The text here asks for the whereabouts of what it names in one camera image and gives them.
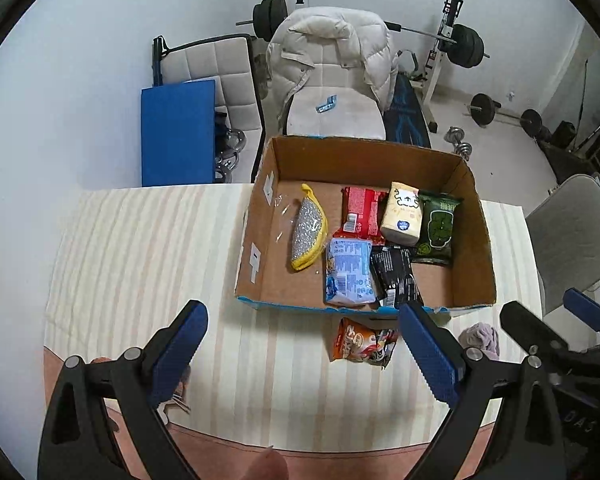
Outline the operator hand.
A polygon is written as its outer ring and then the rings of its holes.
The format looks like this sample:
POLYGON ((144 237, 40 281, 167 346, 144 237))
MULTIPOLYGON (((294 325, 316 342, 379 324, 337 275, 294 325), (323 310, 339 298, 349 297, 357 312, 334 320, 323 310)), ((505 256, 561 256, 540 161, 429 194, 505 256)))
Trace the operator hand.
POLYGON ((248 465, 242 480, 290 480, 298 479, 291 459, 274 448, 266 448, 248 465))

